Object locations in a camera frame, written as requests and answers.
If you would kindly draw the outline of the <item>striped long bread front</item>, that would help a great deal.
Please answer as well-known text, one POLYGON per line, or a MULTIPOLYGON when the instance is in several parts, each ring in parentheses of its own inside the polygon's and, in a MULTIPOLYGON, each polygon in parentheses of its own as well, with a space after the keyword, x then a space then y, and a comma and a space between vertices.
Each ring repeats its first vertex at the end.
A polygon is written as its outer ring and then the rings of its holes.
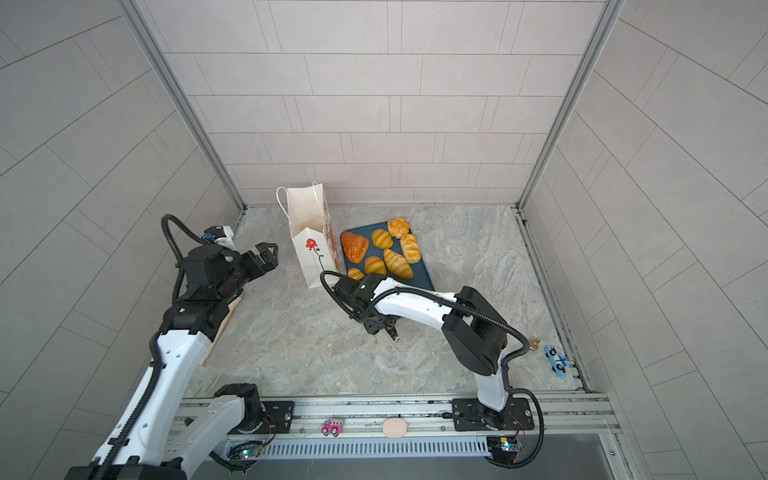
POLYGON ((349 269, 347 275, 354 280, 361 280, 365 277, 365 274, 357 268, 349 269))

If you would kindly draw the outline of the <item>white paper gift bag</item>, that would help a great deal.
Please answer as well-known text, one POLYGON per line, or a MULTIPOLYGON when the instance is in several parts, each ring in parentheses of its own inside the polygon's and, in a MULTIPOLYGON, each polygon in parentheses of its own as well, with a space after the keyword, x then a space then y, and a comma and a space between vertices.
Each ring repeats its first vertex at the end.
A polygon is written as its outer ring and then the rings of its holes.
POLYGON ((339 273, 339 259, 324 187, 314 182, 303 188, 276 189, 276 200, 288 219, 291 240, 309 289, 321 286, 320 274, 339 273))

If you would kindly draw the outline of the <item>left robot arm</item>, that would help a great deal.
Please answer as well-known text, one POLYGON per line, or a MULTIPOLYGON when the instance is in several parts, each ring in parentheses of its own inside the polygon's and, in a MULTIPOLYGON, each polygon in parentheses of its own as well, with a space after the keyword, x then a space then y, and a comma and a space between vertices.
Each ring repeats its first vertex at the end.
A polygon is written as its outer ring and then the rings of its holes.
POLYGON ((69 479, 189 479, 234 429, 251 433, 266 419, 258 388, 228 384, 202 415, 169 438, 183 394, 200 360, 243 287, 278 265, 278 247, 261 242, 239 253, 216 243, 200 245, 180 262, 188 277, 149 340, 151 361, 116 428, 86 466, 69 479))

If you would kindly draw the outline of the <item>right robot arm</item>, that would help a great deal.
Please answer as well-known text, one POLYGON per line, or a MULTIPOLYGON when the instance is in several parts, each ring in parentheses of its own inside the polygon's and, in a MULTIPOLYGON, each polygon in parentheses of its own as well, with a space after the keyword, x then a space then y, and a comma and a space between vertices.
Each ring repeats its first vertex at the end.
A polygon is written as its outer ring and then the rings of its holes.
POLYGON ((491 430, 511 424, 517 390, 509 383, 509 363, 528 353, 530 342, 476 289, 438 293, 382 274, 354 279, 329 270, 320 281, 349 318, 371 335, 384 330, 396 340, 400 318, 440 331, 459 363, 475 375, 477 406, 466 420, 491 430))

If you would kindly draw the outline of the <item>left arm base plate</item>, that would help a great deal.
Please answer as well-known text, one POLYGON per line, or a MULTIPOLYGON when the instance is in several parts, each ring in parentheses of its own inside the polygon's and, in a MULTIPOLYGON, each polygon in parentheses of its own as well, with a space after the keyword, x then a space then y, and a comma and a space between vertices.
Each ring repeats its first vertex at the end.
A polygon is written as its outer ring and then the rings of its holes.
POLYGON ((295 403, 293 401, 263 401, 259 408, 246 406, 244 419, 232 430, 241 435, 288 434, 291 429, 295 403))

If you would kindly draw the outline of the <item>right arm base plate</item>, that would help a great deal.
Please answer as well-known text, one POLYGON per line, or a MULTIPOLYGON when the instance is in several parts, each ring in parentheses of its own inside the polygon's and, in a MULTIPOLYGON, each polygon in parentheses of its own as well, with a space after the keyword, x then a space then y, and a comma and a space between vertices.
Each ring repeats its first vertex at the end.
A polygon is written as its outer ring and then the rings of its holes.
POLYGON ((451 410, 443 416, 453 421, 457 431, 529 431, 535 428, 532 414, 525 398, 510 397, 501 411, 475 398, 458 398, 452 400, 451 410))

